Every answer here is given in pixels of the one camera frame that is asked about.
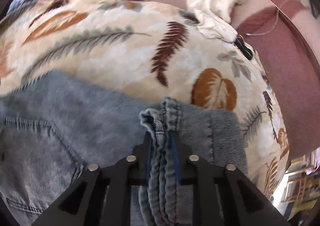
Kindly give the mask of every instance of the floral blanket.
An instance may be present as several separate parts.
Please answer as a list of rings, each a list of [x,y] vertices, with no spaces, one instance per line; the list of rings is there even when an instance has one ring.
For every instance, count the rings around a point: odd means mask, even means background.
[[[0,22],[0,94],[51,69],[133,97],[164,96],[237,114],[248,176],[270,198],[284,175],[288,138],[259,61],[206,39],[189,12],[157,2],[49,0]]]

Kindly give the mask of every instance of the denim fabric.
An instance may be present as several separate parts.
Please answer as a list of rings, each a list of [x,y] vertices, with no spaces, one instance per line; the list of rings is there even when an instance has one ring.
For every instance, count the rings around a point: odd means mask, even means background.
[[[87,165],[110,166],[131,154],[146,130],[153,138],[150,179],[148,187],[132,188],[132,225],[191,223],[192,188],[176,183],[171,130],[195,154],[218,165],[234,163],[246,173],[233,113],[204,111],[170,98],[154,105],[60,71],[2,98],[0,119],[0,194],[23,226],[31,225]]]

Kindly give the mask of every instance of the bed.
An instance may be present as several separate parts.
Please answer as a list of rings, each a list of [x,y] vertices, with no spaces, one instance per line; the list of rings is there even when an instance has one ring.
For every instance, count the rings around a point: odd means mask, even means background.
[[[61,69],[152,102],[168,95],[208,109],[228,109],[243,129],[248,177],[271,198],[289,148],[290,158],[312,151],[319,143],[309,139],[320,132],[319,23],[309,0],[281,1],[246,0],[233,8],[231,26],[253,52],[252,60],[233,43],[201,35],[186,0],[25,3],[0,22],[0,95]],[[279,20],[270,33],[246,35],[268,32],[277,6]],[[161,62],[161,44],[173,29],[181,37]]]

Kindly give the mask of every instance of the jeans back pocket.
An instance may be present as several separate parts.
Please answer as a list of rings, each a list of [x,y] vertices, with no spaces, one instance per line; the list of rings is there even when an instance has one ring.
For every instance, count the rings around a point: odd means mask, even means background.
[[[9,206],[40,214],[82,170],[80,159],[66,145],[54,124],[21,118],[3,119],[0,190]]]

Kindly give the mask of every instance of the fern leaf pattern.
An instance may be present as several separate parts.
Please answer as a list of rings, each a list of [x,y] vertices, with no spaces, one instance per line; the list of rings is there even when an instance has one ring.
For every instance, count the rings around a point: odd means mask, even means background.
[[[257,131],[262,123],[263,113],[267,112],[261,112],[259,106],[253,108],[250,113],[247,113],[247,118],[244,119],[244,123],[240,125],[244,139],[244,147],[247,147],[253,136],[257,135]]]
[[[180,10],[179,14],[181,15],[181,17],[186,19],[184,21],[184,24],[186,24],[186,25],[197,26],[200,23],[194,13],[191,13],[189,11]]]
[[[264,82],[267,84],[267,86],[270,86],[270,83],[269,83],[267,76],[265,74],[261,74],[261,76],[262,76]]]
[[[264,184],[263,194],[267,199],[271,199],[275,189],[278,187],[280,180],[276,180],[277,170],[278,170],[278,161],[274,158],[270,165],[266,164],[268,170],[266,175],[266,181]]]
[[[14,23],[22,14],[32,9],[37,4],[37,1],[30,1],[18,7],[0,22],[0,34],[5,31],[12,23]]]
[[[183,42],[188,39],[188,29],[181,23],[168,22],[169,30],[165,33],[164,38],[160,41],[156,55],[152,58],[154,61],[151,73],[157,73],[158,81],[168,87],[168,81],[164,74],[167,69],[168,62],[175,50],[183,47]]]
[[[230,52],[226,53],[220,53],[217,56],[217,59],[222,62],[228,62],[231,61],[231,69],[233,72],[233,76],[235,78],[240,77],[240,72],[243,74],[243,76],[246,77],[250,82],[251,81],[251,72],[249,68],[245,65],[244,60],[238,59],[237,52],[235,50],[232,50]]]
[[[90,52],[99,44],[104,45],[106,42],[113,43],[122,38],[122,42],[128,40],[132,35],[151,36],[146,33],[135,33],[132,27],[127,26],[126,29],[115,28],[112,30],[107,27],[104,31],[85,31],[83,34],[76,34],[64,41],[57,43],[52,49],[39,57],[36,62],[26,71],[22,77],[22,81],[28,80],[41,66],[51,60],[58,60],[66,57],[72,50],[74,54],[80,51]]]
[[[273,122],[272,122],[272,101],[271,101],[271,98],[268,94],[268,92],[265,90],[263,92],[263,96],[264,96],[264,100],[266,102],[266,106],[267,106],[267,109],[268,109],[268,113],[269,113],[269,117],[270,117],[270,120],[271,120],[271,124],[272,124],[272,127],[273,127],[273,138],[278,142],[278,137],[277,137],[277,133],[275,131],[275,127],[273,126]]]
[[[289,141],[288,141],[288,134],[284,131],[284,128],[279,129],[278,133],[278,141],[282,153],[280,155],[280,160],[289,152]]]
[[[39,14],[36,18],[32,20],[32,22],[29,25],[29,28],[46,13],[50,12],[53,9],[57,9],[63,5],[66,5],[68,4],[68,2],[68,0],[54,0],[53,3],[43,13]]]

